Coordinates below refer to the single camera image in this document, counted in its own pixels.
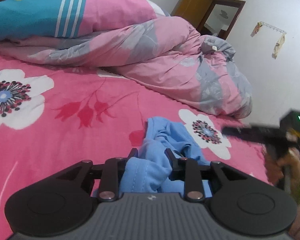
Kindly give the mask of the operator right hand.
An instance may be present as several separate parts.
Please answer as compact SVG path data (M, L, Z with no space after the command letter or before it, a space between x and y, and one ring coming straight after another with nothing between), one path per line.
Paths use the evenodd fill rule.
M284 178L283 168L288 166L290 168L291 190L296 190L300 186L300 158L296 148L290 148L284 157L277 160L269 155L265 147L262 149L262 153L268 181L271 184L276 185L279 180Z

